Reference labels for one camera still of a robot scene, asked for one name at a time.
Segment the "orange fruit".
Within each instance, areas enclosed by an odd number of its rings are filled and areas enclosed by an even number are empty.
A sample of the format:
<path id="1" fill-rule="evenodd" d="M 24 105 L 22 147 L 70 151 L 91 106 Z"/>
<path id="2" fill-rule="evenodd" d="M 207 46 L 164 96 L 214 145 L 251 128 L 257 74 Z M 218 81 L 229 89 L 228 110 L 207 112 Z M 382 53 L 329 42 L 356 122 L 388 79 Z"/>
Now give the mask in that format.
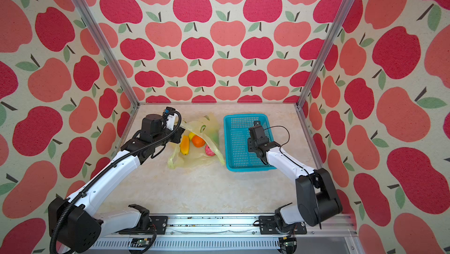
<path id="1" fill-rule="evenodd" d="M 195 147 L 197 147 L 197 148 L 201 148 L 201 147 L 203 147 L 203 146 L 206 144 L 206 142 L 204 141 L 204 139 L 202 139 L 202 138 L 199 137 L 199 136 L 194 136 L 194 137 L 192 138 L 191 142 L 192 142 L 192 144 L 193 144 Z"/>

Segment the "pink dragon fruit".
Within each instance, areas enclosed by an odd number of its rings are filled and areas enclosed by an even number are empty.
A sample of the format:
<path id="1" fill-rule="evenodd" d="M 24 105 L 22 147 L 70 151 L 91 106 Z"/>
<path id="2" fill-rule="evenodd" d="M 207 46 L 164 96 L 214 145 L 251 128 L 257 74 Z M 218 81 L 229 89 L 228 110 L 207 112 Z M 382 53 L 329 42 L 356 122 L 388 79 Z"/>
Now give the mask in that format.
<path id="1" fill-rule="evenodd" d="M 215 152 L 208 145 L 205 146 L 205 154 L 209 157 L 216 155 Z"/>

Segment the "yellow translucent plastic bag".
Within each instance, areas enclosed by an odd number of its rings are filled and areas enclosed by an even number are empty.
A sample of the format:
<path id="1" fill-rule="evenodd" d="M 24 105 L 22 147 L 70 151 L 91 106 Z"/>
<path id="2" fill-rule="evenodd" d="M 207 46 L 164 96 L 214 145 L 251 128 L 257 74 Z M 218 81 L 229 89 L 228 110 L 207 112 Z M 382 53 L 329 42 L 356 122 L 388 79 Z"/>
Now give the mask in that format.
<path id="1" fill-rule="evenodd" d="M 181 143 L 173 147 L 167 165 L 170 169 L 207 165 L 214 161 L 225 165 L 220 151 L 219 122 L 213 114 L 196 120 L 182 120 Z"/>

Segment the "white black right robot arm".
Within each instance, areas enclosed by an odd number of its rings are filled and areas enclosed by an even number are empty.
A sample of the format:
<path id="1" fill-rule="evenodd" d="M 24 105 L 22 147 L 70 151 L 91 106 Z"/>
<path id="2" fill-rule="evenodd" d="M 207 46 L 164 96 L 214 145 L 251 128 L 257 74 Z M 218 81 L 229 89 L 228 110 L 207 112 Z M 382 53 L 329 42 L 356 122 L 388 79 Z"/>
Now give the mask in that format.
<path id="1" fill-rule="evenodd" d="M 264 163 L 280 170 L 295 184 L 296 204 L 290 203 L 275 210 L 277 231 L 291 232 L 298 223 L 311 227 L 340 214 L 343 206 L 328 170 L 314 169 L 289 155 L 280 144 L 266 139 L 248 139 L 248 151 Z"/>

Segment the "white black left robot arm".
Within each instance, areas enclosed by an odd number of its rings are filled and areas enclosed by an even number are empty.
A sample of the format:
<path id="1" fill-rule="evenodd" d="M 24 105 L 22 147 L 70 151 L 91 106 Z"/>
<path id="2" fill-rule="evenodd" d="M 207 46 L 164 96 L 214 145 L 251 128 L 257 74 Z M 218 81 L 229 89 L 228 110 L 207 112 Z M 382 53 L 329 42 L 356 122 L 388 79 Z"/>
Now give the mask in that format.
<path id="1" fill-rule="evenodd" d="M 104 200 L 132 171 L 148 159 L 159 155 L 158 147 L 167 143 L 179 144 L 185 131 L 182 116 L 173 107 L 162 114 L 149 114 L 139 131 L 124 143 L 115 158 L 87 184 L 66 199 L 57 197 L 48 206 L 49 251 L 57 253 L 57 243 L 68 247 L 68 253 L 82 253 L 91 248 L 98 238 L 113 233 L 151 235 L 140 253 L 152 247 L 157 238 L 150 212 L 137 204 L 116 214 L 98 214 Z"/>

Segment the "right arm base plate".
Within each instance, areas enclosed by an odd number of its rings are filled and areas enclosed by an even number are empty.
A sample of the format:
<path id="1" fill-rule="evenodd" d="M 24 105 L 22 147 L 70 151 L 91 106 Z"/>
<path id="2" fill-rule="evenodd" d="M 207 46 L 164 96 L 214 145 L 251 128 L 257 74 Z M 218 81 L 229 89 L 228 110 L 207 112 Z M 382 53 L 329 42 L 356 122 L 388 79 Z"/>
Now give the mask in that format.
<path id="1" fill-rule="evenodd" d="M 260 228 L 261 235 L 306 235 L 307 228 L 303 222 L 286 224 L 279 215 L 259 216 L 254 222 Z"/>

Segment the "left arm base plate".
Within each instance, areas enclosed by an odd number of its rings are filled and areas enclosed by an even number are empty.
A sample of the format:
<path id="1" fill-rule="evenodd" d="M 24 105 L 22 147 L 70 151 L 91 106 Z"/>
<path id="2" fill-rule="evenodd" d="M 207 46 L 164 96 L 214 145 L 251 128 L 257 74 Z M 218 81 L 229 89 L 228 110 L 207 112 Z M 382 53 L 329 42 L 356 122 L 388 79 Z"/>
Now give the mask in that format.
<path id="1" fill-rule="evenodd" d="M 138 225 L 119 231 L 121 235 L 165 235 L 167 227 L 167 216 L 145 216 L 140 219 Z"/>

